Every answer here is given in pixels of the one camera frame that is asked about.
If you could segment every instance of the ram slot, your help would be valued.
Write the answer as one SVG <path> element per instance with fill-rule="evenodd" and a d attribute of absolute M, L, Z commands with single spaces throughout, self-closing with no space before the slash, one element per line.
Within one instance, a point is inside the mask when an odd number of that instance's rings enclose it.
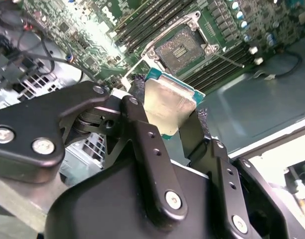
<path fill-rule="evenodd" d="M 146 41 L 151 40 L 150 39 L 151 36 L 156 34 L 156 32 L 158 32 L 164 26 L 168 25 L 170 20 L 172 20 L 178 14 L 183 12 L 192 2 L 193 0 L 188 0 L 184 4 L 181 4 L 180 6 L 173 8 L 172 11 L 170 11 L 166 16 L 161 18 L 155 25 L 153 25 L 152 27 L 148 27 L 148 29 L 145 28 L 143 31 L 139 31 L 136 34 L 136 37 L 132 36 L 131 38 L 132 42 L 128 45 L 127 51 L 131 53 Z"/>
<path fill-rule="evenodd" d="M 242 52 L 244 51 L 245 51 L 244 45 L 240 44 L 239 46 L 223 54 L 223 56 L 238 62 L 238 58 L 240 57 L 240 54 L 242 54 Z M 201 79 L 205 78 L 207 74 L 209 73 L 211 74 L 211 72 L 216 72 L 228 64 L 230 63 L 221 58 L 217 58 L 207 66 L 204 66 L 201 70 L 185 78 L 184 82 L 190 85 L 194 84 L 194 82 L 199 82 Z"/>
<path fill-rule="evenodd" d="M 176 9 L 182 6 L 182 3 L 178 3 L 176 0 L 172 0 L 170 4 L 167 4 L 167 8 L 165 10 L 161 10 L 161 12 L 157 12 L 152 18 L 144 22 L 140 27 L 137 27 L 134 32 L 129 34 L 127 38 L 124 40 L 124 43 L 130 45 L 136 40 L 140 40 L 143 37 L 143 32 L 150 31 L 154 26 L 156 26 L 161 19 L 166 18 L 166 16 L 173 14 Z"/>
<path fill-rule="evenodd" d="M 136 19 L 137 17 L 139 17 L 141 14 L 145 13 L 146 10 L 147 10 L 152 4 L 154 4 L 156 1 L 157 1 L 157 0 L 147 1 L 147 2 L 145 2 L 144 4 L 142 4 L 139 8 L 137 8 L 137 9 L 135 10 L 134 13 L 132 13 L 129 17 L 127 17 L 127 19 L 125 19 L 122 23 L 120 23 L 120 25 L 118 25 L 118 26 L 114 29 L 114 31 L 117 32 L 117 33 L 119 33 L 119 32 L 121 32 L 122 30 L 124 30 L 127 26 L 129 26 L 130 23 L 133 22 L 133 20 L 130 20 L 129 23 L 126 23 L 129 19 L 134 18 L 134 20 L 135 20 L 135 19 Z"/>
<path fill-rule="evenodd" d="M 117 34 L 116 39 L 117 43 L 122 43 L 125 41 L 125 36 L 131 34 L 132 31 L 136 30 L 138 26 L 141 26 L 145 21 L 151 21 L 154 17 L 157 17 L 162 11 L 163 8 L 166 8 L 169 5 L 169 0 L 158 0 L 149 8 L 146 8 L 144 12 L 139 14 L 134 20 L 132 20 L 123 31 Z"/>
<path fill-rule="evenodd" d="M 249 63 L 249 56 L 245 56 L 242 59 L 239 60 L 241 64 L 247 65 Z M 209 89 L 211 89 L 213 86 L 220 84 L 229 76 L 234 75 L 240 71 L 240 67 L 230 64 L 229 66 L 225 67 L 220 72 L 217 72 L 216 74 L 212 74 L 211 76 L 208 76 L 205 78 L 202 82 L 197 84 L 194 88 L 198 89 L 202 92 L 205 92 Z"/>

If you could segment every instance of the electronic component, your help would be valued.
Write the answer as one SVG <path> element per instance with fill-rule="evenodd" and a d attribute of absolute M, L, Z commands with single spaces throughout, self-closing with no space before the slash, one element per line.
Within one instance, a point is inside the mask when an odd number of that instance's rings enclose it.
<path fill-rule="evenodd" d="M 158 47 L 155 52 L 167 69 L 175 75 L 189 63 L 204 55 L 201 45 L 207 43 L 198 41 L 196 33 L 187 26 Z"/>
<path fill-rule="evenodd" d="M 228 29 L 225 29 L 224 31 L 222 31 L 222 35 L 223 36 L 229 36 L 230 34 L 232 33 L 231 29 L 228 28 Z"/>
<path fill-rule="evenodd" d="M 225 40 L 226 40 L 227 42 L 233 41 L 234 39 L 236 39 L 236 37 L 235 37 L 234 35 L 229 35 L 229 36 L 225 37 Z"/>
<path fill-rule="evenodd" d="M 246 16 L 249 15 L 252 11 L 250 5 L 245 5 L 245 6 L 242 7 L 242 9 L 243 9 L 243 12 L 245 13 Z"/>
<path fill-rule="evenodd" d="M 251 37 L 250 37 L 249 35 L 247 35 L 247 34 L 244 34 L 244 35 L 243 35 L 243 40 L 244 40 L 245 42 L 249 42 L 249 41 L 251 40 Z"/>
<path fill-rule="evenodd" d="M 220 25 L 221 23 L 224 22 L 225 18 L 224 18 L 223 16 L 224 16 L 224 14 L 222 14 L 221 16 L 219 16 L 218 18 L 216 18 L 216 23 L 217 23 L 218 25 Z"/>
<path fill-rule="evenodd" d="M 258 52 L 258 48 L 256 46 L 250 47 L 249 52 L 251 55 L 254 55 Z"/>
<path fill-rule="evenodd" d="M 92 66 L 95 61 L 92 57 L 88 57 L 86 60 L 85 60 L 85 63 L 88 65 L 88 66 Z"/>
<path fill-rule="evenodd" d="M 239 4 L 238 4 L 237 1 L 235 1 L 235 2 L 233 2 L 233 3 L 231 4 L 231 9 L 233 9 L 233 10 L 238 9 L 238 7 L 239 7 Z"/>
<path fill-rule="evenodd" d="M 266 33 L 265 37 L 266 37 L 266 40 L 267 40 L 267 45 L 269 47 L 273 47 L 277 44 L 272 33 L 269 33 L 269 32 Z"/>
<path fill-rule="evenodd" d="M 243 13 L 242 13 L 241 11 L 238 11 L 238 12 L 236 13 L 236 18 L 237 18 L 237 19 L 243 19 L 243 18 L 244 18 Z"/>
<path fill-rule="evenodd" d="M 246 21 L 242 21 L 241 23 L 240 23 L 240 27 L 241 28 L 246 28 L 248 26 L 248 23 L 246 22 Z"/>
<path fill-rule="evenodd" d="M 60 25 L 59 25 L 59 30 L 60 31 L 62 31 L 62 32 L 67 32 L 67 30 L 69 29 L 69 26 L 66 24 L 66 23 L 64 23 L 64 22 L 62 22 Z"/>
<path fill-rule="evenodd" d="M 87 47 L 89 47 L 89 43 L 86 40 L 84 40 L 84 38 L 82 38 L 82 37 L 79 37 L 77 39 L 77 42 L 83 47 L 83 49 L 86 49 Z"/>
<path fill-rule="evenodd" d="M 213 15 L 213 17 L 217 17 L 221 14 L 221 11 L 219 9 L 216 9 L 213 12 L 211 12 L 211 14 Z"/>
<path fill-rule="evenodd" d="M 208 9 L 209 9 L 210 11 L 215 10 L 217 7 L 218 7 L 218 5 L 217 5 L 217 2 L 216 2 L 216 1 L 213 1 L 212 3 L 210 3 L 210 4 L 208 5 Z"/>
<path fill-rule="evenodd" d="M 262 57 L 259 57 L 259 58 L 256 58 L 254 59 L 254 64 L 256 64 L 257 66 L 261 65 L 263 63 L 263 58 Z"/>
<path fill-rule="evenodd" d="M 156 0 L 144 3 L 128 0 L 125 4 L 120 4 L 118 0 L 109 2 L 108 5 L 105 1 L 79 0 L 68 4 L 59 0 L 49 0 L 40 4 L 38 0 L 26 0 L 22 1 L 21 6 L 29 16 L 43 25 L 49 35 L 54 36 L 53 39 L 60 47 L 67 49 L 67 44 L 72 47 L 74 57 L 78 59 L 77 64 L 88 66 L 86 60 L 91 57 L 96 62 L 91 67 L 93 76 L 100 83 L 110 87 L 111 76 L 125 76 L 129 71 L 146 74 L 149 68 L 154 66 L 170 72 L 167 68 L 171 68 L 171 63 L 167 65 L 163 55 L 156 55 L 158 59 L 149 58 L 148 62 L 145 58 L 148 66 L 138 63 L 138 60 L 152 39 L 156 39 L 156 36 L 170 26 L 174 30 L 177 24 L 180 25 L 178 22 L 182 16 L 193 12 L 200 19 L 196 22 L 201 23 L 198 29 L 192 28 L 191 31 L 204 32 L 204 36 L 211 37 L 211 44 L 217 46 L 208 52 L 210 55 L 219 47 L 230 51 L 236 44 L 247 42 L 251 38 L 258 41 L 258 46 L 266 59 L 275 53 L 272 52 L 273 47 L 265 46 L 275 46 L 276 43 L 288 46 L 305 35 L 305 28 L 293 18 L 297 17 L 300 11 L 291 8 L 290 13 L 284 0 L 278 4 L 263 4 L 261 0 L 210 0 L 208 4 L 200 1 L 200 8 L 192 4 L 194 0 Z M 41 20 L 43 16 L 47 17 L 45 21 Z M 274 22 L 282 22 L 282 26 L 276 28 Z M 163 36 L 160 41 L 158 40 L 158 44 L 154 45 L 154 49 L 172 39 L 184 27 L 181 26 Z M 261 35 L 267 31 L 274 35 L 274 40 L 269 43 L 264 35 Z M 177 77 L 186 77 L 199 70 L 197 65 L 213 61 L 214 58 L 207 57 L 206 45 L 207 40 L 204 40 L 203 44 L 200 44 L 204 55 L 196 57 L 177 71 Z M 174 51 L 173 56 L 183 59 L 188 54 L 189 50 L 184 47 Z"/>
<path fill-rule="evenodd" d="M 226 29 L 227 27 L 228 27 L 228 23 L 227 23 L 227 22 L 224 22 L 224 23 L 222 23 L 222 24 L 219 25 L 219 28 L 220 28 L 221 30 L 224 30 L 224 29 Z"/>
<path fill-rule="evenodd" d="M 248 66 L 254 60 L 253 55 L 248 50 L 249 46 L 246 43 L 240 43 L 230 51 L 225 52 L 223 56 L 233 62 Z M 228 76 L 240 71 L 240 67 L 221 58 L 216 58 L 206 67 L 201 66 L 200 68 L 198 72 L 187 76 L 183 81 L 194 89 L 206 93 L 211 91 L 213 85 L 220 84 Z"/>

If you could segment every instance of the screw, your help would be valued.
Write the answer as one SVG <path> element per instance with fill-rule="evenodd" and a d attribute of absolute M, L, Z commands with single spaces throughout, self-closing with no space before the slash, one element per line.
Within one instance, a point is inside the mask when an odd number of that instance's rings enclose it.
<path fill-rule="evenodd" d="M 219 146 L 219 148 L 224 148 L 223 144 L 220 141 L 217 141 L 217 145 Z"/>
<path fill-rule="evenodd" d="M 251 168 L 251 165 L 247 160 L 243 160 L 243 163 L 246 167 Z"/>
<path fill-rule="evenodd" d="M 14 133 L 8 128 L 0 128 L 0 143 L 9 143 L 14 139 Z"/>
<path fill-rule="evenodd" d="M 232 221 L 234 226 L 243 234 L 246 234 L 248 232 L 248 227 L 245 223 L 244 220 L 242 220 L 241 217 L 239 217 L 238 215 L 234 215 L 232 217 Z"/>
<path fill-rule="evenodd" d="M 51 154 L 55 150 L 55 145 L 46 138 L 40 138 L 34 141 L 33 150 L 39 154 Z"/>
<path fill-rule="evenodd" d="M 138 101 L 137 101 L 135 98 L 131 97 L 131 98 L 129 98 L 129 100 L 130 100 L 133 104 L 138 105 Z"/>
<path fill-rule="evenodd" d="M 181 207 L 181 199 L 175 192 L 173 191 L 166 192 L 165 198 L 171 208 L 177 210 Z"/>
<path fill-rule="evenodd" d="M 149 56 L 155 56 L 155 52 L 154 51 L 150 51 L 150 52 L 148 52 L 148 55 Z"/>
<path fill-rule="evenodd" d="M 103 93 L 104 93 L 104 90 L 103 90 L 101 87 L 99 87 L 99 86 L 94 86 L 94 87 L 93 87 L 93 90 L 94 90 L 96 93 L 98 93 L 98 94 L 103 94 Z"/>

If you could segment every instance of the black metal bracket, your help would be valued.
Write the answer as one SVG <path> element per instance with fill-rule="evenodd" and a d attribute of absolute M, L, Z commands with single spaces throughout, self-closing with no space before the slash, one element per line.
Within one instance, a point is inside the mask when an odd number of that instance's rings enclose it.
<path fill-rule="evenodd" d="M 140 101 L 125 96 L 120 104 L 122 113 L 121 138 L 107 150 L 105 167 L 134 152 L 141 178 L 146 211 L 152 222 L 170 231 L 188 213 L 188 205 L 178 183 L 159 130 L 149 124 Z"/>
<path fill-rule="evenodd" d="M 207 174 L 212 182 L 210 207 L 216 233 L 223 238 L 260 238 L 250 224 L 239 173 L 229 163 L 226 147 L 205 135 L 197 112 L 179 133 L 191 167 Z"/>
<path fill-rule="evenodd" d="M 84 82 L 0 110 L 0 177 L 43 183 L 55 177 L 65 154 L 65 141 L 76 118 L 100 106 L 109 94 Z M 42 154 L 33 150 L 39 139 Z"/>

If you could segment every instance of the cable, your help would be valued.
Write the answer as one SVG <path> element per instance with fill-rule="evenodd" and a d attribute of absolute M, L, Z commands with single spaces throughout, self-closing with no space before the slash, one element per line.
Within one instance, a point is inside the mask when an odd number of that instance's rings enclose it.
<path fill-rule="evenodd" d="M 84 74 L 87 75 L 92 81 L 97 82 L 97 80 L 95 79 L 95 77 L 93 76 L 93 74 L 91 72 L 89 72 L 86 68 L 79 66 L 77 64 L 71 63 L 66 61 L 65 59 L 61 59 L 61 58 L 56 58 L 56 57 L 48 57 L 48 56 L 43 56 L 43 55 L 38 55 L 38 54 L 32 54 L 29 52 L 23 52 L 24 55 L 26 55 L 27 57 L 30 57 L 32 59 L 43 59 L 43 60 L 48 60 L 48 61 L 56 61 L 56 62 L 61 62 L 61 63 L 65 63 L 67 65 L 73 66 L 75 68 L 77 68 L 78 70 L 81 70 L 83 72 L 83 76 Z"/>
<path fill-rule="evenodd" d="M 17 7 L 18 6 L 11 1 L 4 0 L 4 1 L 0 2 L 0 26 L 1 27 L 6 28 L 8 30 L 19 30 L 19 29 L 22 30 L 22 28 L 23 28 L 22 25 L 10 24 L 8 21 L 5 21 L 3 19 L 3 13 L 6 10 L 10 10 L 10 11 L 19 10 Z"/>
<path fill-rule="evenodd" d="M 41 36 L 41 43 L 42 43 L 42 47 L 45 51 L 45 54 L 51 58 L 52 54 L 49 52 L 49 50 L 47 49 L 46 44 L 45 44 L 45 36 Z M 42 73 L 40 76 L 46 76 L 48 74 L 53 73 L 53 71 L 55 70 L 55 62 L 53 60 L 50 60 L 49 62 L 51 64 L 51 69 L 49 70 L 49 72 Z"/>
<path fill-rule="evenodd" d="M 280 78 L 284 78 L 286 76 L 293 74 L 301 66 L 303 59 L 298 53 L 288 51 L 288 50 L 281 50 L 280 53 L 285 53 L 285 54 L 288 54 L 289 56 L 293 56 L 293 57 L 297 58 L 296 64 L 289 71 L 287 71 L 285 73 L 281 73 L 281 74 L 271 74 L 271 73 L 267 73 L 263 70 L 259 70 L 254 74 L 253 78 L 256 79 L 259 76 L 265 76 L 265 80 L 272 80 L 275 78 L 280 79 Z"/>
<path fill-rule="evenodd" d="M 80 83 L 84 78 L 84 72 L 81 71 L 81 77 L 79 78 L 79 80 L 76 82 L 77 84 Z"/>
<path fill-rule="evenodd" d="M 292 51 L 284 51 L 284 53 L 287 53 L 289 56 L 293 56 L 293 57 L 296 57 L 297 58 L 297 62 L 296 64 L 294 65 L 294 67 L 292 69 L 290 69 L 289 71 L 285 72 L 285 73 L 282 73 L 282 74 L 279 74 L 279 75 L 276 75 L 277 78 L 282 78 L 282 77 L 285 77 L 285 76 L 288 76 L 288 75 L 291 75 L 293 74 L 298 68 L 299 66 L 302 64 L 303 62 L 303 59 L 302 57 L 297 54 L 296 52 L 292 52 Z"/>

